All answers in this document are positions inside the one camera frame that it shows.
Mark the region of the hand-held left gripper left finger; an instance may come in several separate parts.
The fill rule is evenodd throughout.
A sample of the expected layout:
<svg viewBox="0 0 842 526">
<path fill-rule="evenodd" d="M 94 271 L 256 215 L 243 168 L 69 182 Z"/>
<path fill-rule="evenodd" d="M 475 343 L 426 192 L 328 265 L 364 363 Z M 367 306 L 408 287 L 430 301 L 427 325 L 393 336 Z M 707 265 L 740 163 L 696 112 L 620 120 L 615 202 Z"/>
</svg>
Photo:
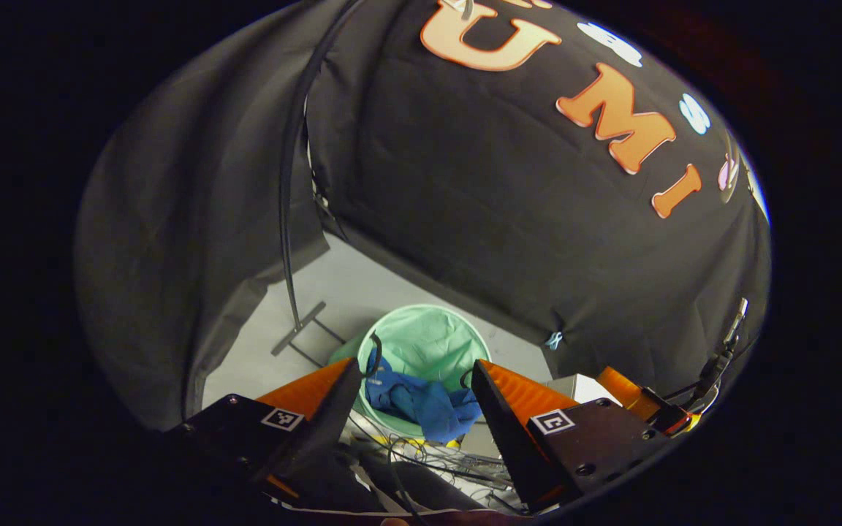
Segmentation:
<svg viewBox="0 0 842 526">
<path fill-rule="evenodd" d="M 166 432 L 166 446 L 214 479 L 320 511 L 361 505 L 336 457 L 362 373 L 354 357 L 253 399 L 228 394 Z"/>
</svg>

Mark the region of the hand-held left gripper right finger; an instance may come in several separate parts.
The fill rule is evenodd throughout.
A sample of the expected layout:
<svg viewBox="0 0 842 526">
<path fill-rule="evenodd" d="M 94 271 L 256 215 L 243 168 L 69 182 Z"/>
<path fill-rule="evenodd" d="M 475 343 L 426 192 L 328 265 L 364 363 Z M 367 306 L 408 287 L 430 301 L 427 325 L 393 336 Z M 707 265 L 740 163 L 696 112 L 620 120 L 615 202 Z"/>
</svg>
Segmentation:
<svg viewBox="0 0 842 526">
<path fill-rule="evenodd" d="M 669 437 L 608 397 L 579 403 L 478 359 L 471 388 L 529 512 L 602 494 L 665 449 Z"/>
</svg>

